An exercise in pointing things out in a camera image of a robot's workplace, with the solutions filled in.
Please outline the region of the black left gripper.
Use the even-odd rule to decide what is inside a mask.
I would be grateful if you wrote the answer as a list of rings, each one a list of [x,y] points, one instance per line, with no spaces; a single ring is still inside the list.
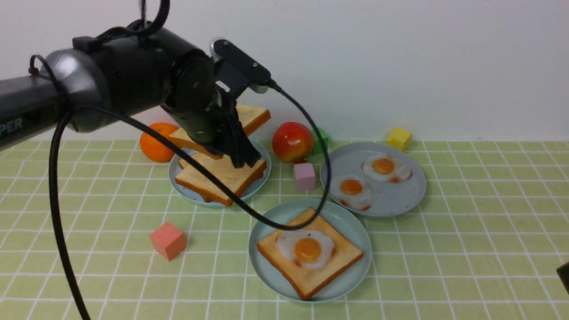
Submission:
[[[195,143],[211,157],[228,154],[234,168],[253,168],[261,160],[260,152],[238,124],[234,103],[219,93],[208,57],[181,57],[173,65],[171,80],[162,108]]]

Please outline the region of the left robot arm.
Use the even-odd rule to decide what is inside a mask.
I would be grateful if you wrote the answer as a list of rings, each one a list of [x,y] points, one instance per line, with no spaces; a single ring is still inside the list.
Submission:
[[[271,75],[229,40],[213,40],[207,55],[165,28],[107,43],[79,37],[46,61],[38,72],[1,81],[3,150],[55,127],[69,109],[76,110],[71,129],[91,133],[116,122],[91,107],[132,117],[159,106],[193,142],[236,168],[261,158],[236,100],[250,86],[265,91]]]

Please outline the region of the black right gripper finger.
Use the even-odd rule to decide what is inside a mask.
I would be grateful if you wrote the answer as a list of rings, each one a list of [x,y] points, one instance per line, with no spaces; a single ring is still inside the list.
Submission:
[[[569,294],[569,262],[557,268],[557,275],[563,284],[565,291]]]

